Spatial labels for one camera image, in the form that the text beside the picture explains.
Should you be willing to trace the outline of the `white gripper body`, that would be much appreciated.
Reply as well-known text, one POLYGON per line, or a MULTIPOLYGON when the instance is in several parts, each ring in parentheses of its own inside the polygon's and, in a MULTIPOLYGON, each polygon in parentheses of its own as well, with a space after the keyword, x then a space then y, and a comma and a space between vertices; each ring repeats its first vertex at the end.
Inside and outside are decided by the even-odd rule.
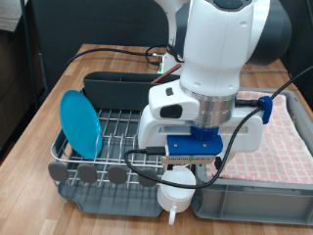
MULTIPOLYGON (((250 109, 235 109, 232 118, 214 131, 215 138, 200 140, 192 132, 192 123, 179 119, 158 119, 146 107, 139 124, 138 144, 140 149, 166 147, 169 154, 219 154, 227 150, 231 136, 250 109)), ((231 146, 232 152, 250 153, 260 146, 263 120, 253 115, 240 128, 231 146)))

